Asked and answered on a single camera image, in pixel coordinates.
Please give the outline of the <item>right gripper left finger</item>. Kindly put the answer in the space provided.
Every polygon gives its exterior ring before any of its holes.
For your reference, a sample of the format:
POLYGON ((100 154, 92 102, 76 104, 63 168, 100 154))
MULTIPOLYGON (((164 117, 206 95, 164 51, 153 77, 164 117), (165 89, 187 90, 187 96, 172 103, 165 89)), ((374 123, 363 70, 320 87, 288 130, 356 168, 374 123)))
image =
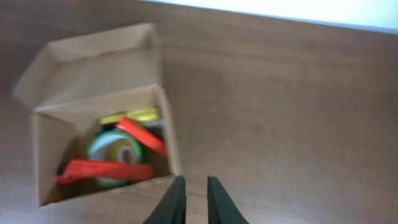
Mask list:
POLYGON ((143 224, 184 224, 186 211, 186 180, 178 176, 143 224))

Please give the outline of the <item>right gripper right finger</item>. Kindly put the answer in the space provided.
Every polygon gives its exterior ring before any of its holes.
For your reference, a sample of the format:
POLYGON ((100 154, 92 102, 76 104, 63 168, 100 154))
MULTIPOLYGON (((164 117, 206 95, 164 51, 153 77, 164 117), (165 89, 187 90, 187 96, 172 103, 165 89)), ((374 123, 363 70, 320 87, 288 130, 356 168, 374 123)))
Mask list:
POLYGON ((248 224, 217 177, 207 178, 209 224, 248 224))

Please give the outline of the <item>small yellow tape roll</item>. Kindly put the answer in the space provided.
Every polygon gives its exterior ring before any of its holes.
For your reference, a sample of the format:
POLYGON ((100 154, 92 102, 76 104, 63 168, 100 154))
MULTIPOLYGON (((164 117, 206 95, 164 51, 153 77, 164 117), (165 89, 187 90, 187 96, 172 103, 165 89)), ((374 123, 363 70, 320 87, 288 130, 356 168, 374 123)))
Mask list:
POLYGON ((135 147, 126 139, 116 141, 110 152, 112 161, 135 164, 138 156, 135 147))

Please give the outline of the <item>orange black stapler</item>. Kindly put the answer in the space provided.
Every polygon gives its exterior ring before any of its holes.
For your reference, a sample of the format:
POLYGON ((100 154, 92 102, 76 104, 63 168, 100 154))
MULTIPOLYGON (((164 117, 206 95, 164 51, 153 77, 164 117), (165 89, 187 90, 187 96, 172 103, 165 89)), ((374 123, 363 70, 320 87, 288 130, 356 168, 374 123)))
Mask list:
POLYGON ((137 139, 158 154, 167 157, 167 150, 163 140, 143 128, 135 121, 123 118, 117 122, 116 127, 137 139))

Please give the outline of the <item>green tape roll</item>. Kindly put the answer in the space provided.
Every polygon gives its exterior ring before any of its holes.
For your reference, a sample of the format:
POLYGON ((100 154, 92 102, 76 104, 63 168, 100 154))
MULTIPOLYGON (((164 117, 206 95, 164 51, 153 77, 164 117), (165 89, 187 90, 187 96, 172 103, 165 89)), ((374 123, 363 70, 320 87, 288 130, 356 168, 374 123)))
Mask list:
POLYGON ((105 131, 98 135, 86 151, 86 158, 96 161, 115 162, 110 158, 111 148, 116 141, 122 139, 126 139, 135 147, 138 156, 135 164, 141 163, 144 158, 141 145, 130 134, 118 130, 105 131))

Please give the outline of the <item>yellow highlighter pen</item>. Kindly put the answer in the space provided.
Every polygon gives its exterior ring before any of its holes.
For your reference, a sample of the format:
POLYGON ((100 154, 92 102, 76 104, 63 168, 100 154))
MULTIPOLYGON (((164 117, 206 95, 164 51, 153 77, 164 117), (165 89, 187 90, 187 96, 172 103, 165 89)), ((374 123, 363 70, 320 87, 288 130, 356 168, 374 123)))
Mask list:
POLYGON ((129 118, 139 123, 149 123, 159 120, 160 116, 157 108, 149 107, 105 116, 99 120, 99 123, 101 125, 117 123, 122 118, 129 118))

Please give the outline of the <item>orange utility knife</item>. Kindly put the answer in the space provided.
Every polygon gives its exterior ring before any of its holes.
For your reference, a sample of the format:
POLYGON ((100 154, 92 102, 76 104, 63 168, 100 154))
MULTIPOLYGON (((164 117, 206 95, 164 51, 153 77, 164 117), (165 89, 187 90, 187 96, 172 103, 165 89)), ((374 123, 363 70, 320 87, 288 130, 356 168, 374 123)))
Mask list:
POLYGON ((128 164, 111 161, 74 159, 67 163, 56 176, 59 184, 71 184, 79 180, 108 178, 128 181, 147 181, 155 177, 150 164, 128 164))

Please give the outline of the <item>brown cardboard box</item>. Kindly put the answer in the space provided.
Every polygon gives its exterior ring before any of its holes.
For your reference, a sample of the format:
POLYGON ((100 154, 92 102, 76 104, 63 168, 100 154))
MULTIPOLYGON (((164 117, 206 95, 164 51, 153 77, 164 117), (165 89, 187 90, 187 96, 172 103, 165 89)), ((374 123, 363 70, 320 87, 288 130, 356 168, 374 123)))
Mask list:
POLYGON ((165 156, 146 152, 156 181, 182 175, 172 113, 162 83, 155 25, 142 23, 49 42, 26 68, 13 95, 31 110, 36 202, 41 208, 108 191, 92 180, 62 187, 60 164, 81 159, 112 114, 156 107, 165 156))

